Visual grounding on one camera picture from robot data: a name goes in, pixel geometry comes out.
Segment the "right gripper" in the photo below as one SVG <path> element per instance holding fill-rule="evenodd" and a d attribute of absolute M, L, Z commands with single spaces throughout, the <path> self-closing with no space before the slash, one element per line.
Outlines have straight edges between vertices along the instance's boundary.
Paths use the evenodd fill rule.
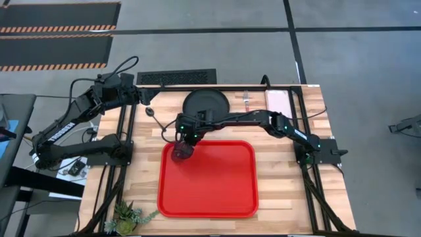
<path fill-rule="evenodd" d="M 176 133 L 180 134 L 181 142 L 176 142 L 174 149 L 182 149 L 184 147 L 183 142 L 190 147 L 195 147 L 197 142 L 200 142 L 206 134 L 203 128 L 204 119 L 205 113 L 197 113 L 196 115 L 177 114 Z"/>

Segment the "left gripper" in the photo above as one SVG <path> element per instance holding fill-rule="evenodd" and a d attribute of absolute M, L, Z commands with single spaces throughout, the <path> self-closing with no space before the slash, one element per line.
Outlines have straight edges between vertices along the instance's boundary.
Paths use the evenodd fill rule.
<path fill-rule="evenodd" d="M 128 98 L 127 98 L 127 104 L 128 105 L 150 105 L 151 100 L 155 97 L 154 95 L 157 95 L 160 93 L 161 90 L 159 88 L 138 88 L 136 86 L 130 86 L 128 88 Z"/>

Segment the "dark translucent faceted cup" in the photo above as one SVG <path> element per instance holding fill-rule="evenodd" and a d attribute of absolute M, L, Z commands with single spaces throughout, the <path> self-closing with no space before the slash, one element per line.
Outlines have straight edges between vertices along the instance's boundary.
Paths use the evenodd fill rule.
<path fill-rule="evenodd" d="M 171 152 L 171 159 L 173 161 L 184 161 L 186 159 L 189 159 L 194 152 L 194 147 L 190 147 L 189 145 L 187 145 L 187 143 L 184 143 L 184 147 L 182 149 L 174 149 Z"/>

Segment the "dark metal spoon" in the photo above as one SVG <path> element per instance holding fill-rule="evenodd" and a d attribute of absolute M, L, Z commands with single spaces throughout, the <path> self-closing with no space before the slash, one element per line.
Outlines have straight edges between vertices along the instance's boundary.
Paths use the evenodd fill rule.
<path fill-rule="evenodd" d="M 155 120 L 155 122 L 159 125 L 159 127 L 161 128 L 161 130 L 163 132 L 166 131 L 166 128 L 156 119 L 155 112 L 154 112 L 154 110 L 151 107 L 146 107 L 145 108 L 145 113 L 146 113 L 146 115 L 148 117 L 152 117 Z"/>

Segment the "black round plate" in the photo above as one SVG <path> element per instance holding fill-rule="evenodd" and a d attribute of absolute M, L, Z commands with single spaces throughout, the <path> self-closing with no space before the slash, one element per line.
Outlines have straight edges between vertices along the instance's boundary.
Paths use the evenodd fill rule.
<path fill-rule="evenodd" d="M 221 119 L 230 112 L 227 97 L 214 88 L 194 90 L 184 99 L 182 112 L 194 116 L 199 111 L 213 110 L 216 119 Z"/>

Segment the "red plastic tray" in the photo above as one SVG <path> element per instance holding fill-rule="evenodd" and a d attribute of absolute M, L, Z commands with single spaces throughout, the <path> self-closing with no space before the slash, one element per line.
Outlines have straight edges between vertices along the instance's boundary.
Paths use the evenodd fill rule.
<path fill-rule="evenodd" d="M 242 140 L 204 140 L 185 160 L 161 153 L 157 208 L 166 217 L 240 219 L 259 207 L 253 146 Z"/>

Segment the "black keyboard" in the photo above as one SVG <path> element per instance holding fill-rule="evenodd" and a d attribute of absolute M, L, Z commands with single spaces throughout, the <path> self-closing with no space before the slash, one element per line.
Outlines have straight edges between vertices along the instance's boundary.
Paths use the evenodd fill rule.
<path fill-rule="evenodd" d="M 138 72 L 137 85 L 217 84 L 216 69 Z"/>

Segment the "small green succulent plant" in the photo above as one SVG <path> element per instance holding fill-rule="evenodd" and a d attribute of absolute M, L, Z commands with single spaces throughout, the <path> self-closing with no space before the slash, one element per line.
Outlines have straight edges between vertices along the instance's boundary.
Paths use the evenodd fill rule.
<path fill-rule="evenodd" d="M 159 210 L 155 210 L 148 216 L 143 216 L 143 209 L 133 209 L 133 204 L 133 202 L 127 204 L 126 201 L 122 200 L 114 206 L 113 218 L 104 222 L 107 234 L 128 236 L 137 226 L 150 223 L 160 213 Z"/>

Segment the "pale pink rectangular pad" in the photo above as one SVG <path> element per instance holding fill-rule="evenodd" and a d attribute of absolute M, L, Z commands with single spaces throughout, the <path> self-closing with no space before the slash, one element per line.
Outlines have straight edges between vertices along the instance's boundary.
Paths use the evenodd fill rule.
<path fill-rule="evenodd" d="M 266 109 L 292 118 L 291 105 L 287 90 L 266 90 Z"/>

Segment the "small black controller box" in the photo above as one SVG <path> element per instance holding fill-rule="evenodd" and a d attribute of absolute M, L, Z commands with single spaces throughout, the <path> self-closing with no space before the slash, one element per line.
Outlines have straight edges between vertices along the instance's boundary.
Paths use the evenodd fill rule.
<path fill-rule="evenodd" d="M 76 160 L 75 163 L 69 168 L 67 174 L 70 176 L 78 176 L 83 169 L 85 168 L 86 164 L 80 160 Z"/>

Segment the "black mat with hazard stripes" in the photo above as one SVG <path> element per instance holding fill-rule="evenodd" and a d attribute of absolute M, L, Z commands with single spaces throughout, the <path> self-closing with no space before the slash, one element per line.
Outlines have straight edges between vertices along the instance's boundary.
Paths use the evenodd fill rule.
<path fill-rule="evenodd" d="M 105 68 L 113 35 L 1 36 L 0 72 Z"/>
<path fill-rule="evenodd" d="M 120 2 L 3 5 L 0 33 L 114 30 L 120 8 Z"/>

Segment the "white paper sheet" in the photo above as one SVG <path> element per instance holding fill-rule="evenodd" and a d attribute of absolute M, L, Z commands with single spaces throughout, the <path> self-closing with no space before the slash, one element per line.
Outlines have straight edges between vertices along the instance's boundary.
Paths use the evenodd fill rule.
<path fill-rule="evenodd" d="M 66 180 L 70 182 L 74 182 L 77 184 L 85 185 L 86 184 L 86 178 L 88 174 L 87 164 L 83 171 L 78 176 L 70 176 L 67 174 L 69 168 L 75 163 L 76 160 L 80 160 L 86 164 L 87 159 L 85 157 L 73 157 L 71 159 L 65 159 L 62 161 L 60 167 L 57 169 L 57 175 L 56 177 L 61 180 Z"/>

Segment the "black aluminium table frame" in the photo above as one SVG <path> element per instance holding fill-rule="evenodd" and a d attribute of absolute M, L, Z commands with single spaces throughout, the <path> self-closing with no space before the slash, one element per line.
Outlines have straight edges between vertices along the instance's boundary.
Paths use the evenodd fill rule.
<path fill-rule="evenodd" d="M 266 108 L 266 87 L 264 85 L 181 85 L 169 86 L 173 91 L 160 92 L 151 106 L 163 123 L 175 119 L 176 113 L 182 109 L 187 94 L 197 88 L 218 87 L 222 90 L 231 106 L 231 111 L 243 112 L 245 104 L 243 92 L 249 91 L 250 110 Z M 325 109 L 320 86 L 307 85 L 275 85 L 274 90 L 294 89 L 292 101 L 282 103 L 292 105 L 298 110 L 298 116 L 314 115 Z M 99 137 L 118 130 L 121 109 L 107 111 L 99 122 Z M 131 164 L 128 166 L 122 188 L 122 197 L 134 207 L 140 207 L 145 214 L 157 209 L 157 192 L 161 151 L 165 142 L 161 139 L 161 129 L 152 118 L 145 114 L 145 106 L 136 109 L 132 139 L 135 149 Z M 316 118 L 310 118 L 309 131 L 321 138 L 332 135 L 328 114 L 325 111 Z M 210 140 L 245 140 L 255 149 L 257 159 L 257 184 L 259 191 L 259 208 L 246 219 L 177 219 L 157 215 L 145 226 L 134 230 L 136 236 L 161 235 L 206 235 L 208 237 L 228 235 L 270 235 L 296 234 L 304 235 L 312 232 L 309 207 L 302 172 L 295 162 L 293 143 L 287 138 L 282 140 L 270 137 L 263 129 L 257 127 L 225 128 L 219 132 L 207 134 Z M 343 175 L 333 165 L 319 163 L 320 180 L 324 189 L 326 202 L 333 209 L 344 225 L 356 230 Z M 87 226 L 93 215 L 93 207 L 97 199 L 99 183 L 102 180 L 97 209 L 103 203 L 107 189 L 110 168 L 106 168 L 104 177 L 100 179 L 103 167 L 89 169 L 84 193 L 82 196 L 79 221 L 80 231 Z"/>

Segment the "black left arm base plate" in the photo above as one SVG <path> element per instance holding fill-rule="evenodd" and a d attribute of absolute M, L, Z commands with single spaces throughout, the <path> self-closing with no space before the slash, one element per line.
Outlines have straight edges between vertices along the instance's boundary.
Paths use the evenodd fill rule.
<path fill-rule="evenodd" d="M 134 143 L 129 142 L 123 143 L 123 152 L 120 157 L 111 157 L 107 153 L 96 153 L 88 155 L 86 164 L 88 166 L 124 166 L 129 165 L 132 162 L 132 155 L 134 151 Z"/>

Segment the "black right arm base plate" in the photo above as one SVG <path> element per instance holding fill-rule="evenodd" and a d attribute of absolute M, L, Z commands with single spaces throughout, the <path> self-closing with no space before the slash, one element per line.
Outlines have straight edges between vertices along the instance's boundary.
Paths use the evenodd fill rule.
<path fill-rule="evenodd" d="M 339 149 L 334 139 L 321 139 L 321 150 L 313 153 L 308 152 L 297 142 L 293 143 L 296 160 L 303 165 L 333 164 L 341 163 L 341 156 L 348 153 L 346 149 Z"/>

